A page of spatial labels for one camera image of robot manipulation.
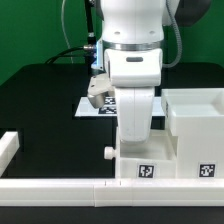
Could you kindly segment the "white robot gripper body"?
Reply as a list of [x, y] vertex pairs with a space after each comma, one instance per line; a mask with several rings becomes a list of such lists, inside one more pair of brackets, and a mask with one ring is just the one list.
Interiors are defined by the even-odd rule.
[[140, 144], [149, 138], [155, 87], [161, 83], [162, 50], [104, 53], [115, 91], [120, 140]]

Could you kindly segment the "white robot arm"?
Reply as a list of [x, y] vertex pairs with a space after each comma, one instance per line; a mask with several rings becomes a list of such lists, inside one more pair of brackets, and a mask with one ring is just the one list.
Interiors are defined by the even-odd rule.
[[115, 92], [118, 134], [148, 140], [155, 88], [161, 83], [165, 26], [198, 22], [212, 0], [96, 0], [103, 22], [103, 67]]

